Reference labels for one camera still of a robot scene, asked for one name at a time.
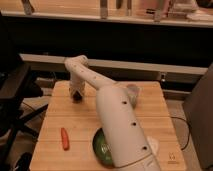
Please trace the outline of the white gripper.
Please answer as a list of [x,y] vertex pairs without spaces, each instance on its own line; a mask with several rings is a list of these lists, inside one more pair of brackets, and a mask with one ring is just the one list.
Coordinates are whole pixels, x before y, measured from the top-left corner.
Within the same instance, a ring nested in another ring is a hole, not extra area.
[[69,96],[72,99],[75,92],[79,92],[82,98],[85,98],[85,81],[74,72],[70,73],[70,92]]

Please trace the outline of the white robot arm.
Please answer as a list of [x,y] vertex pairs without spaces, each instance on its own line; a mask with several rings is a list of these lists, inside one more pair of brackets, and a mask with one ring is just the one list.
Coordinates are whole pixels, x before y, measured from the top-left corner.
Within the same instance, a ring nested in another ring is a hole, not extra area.
[[96,92],[96,111],[111,153],[116,171],[161,171],[133,106],[137,95],[88,68],[84,55],[67,58],[64,62],[70,72],[70,95],[84,95],[85,83]]

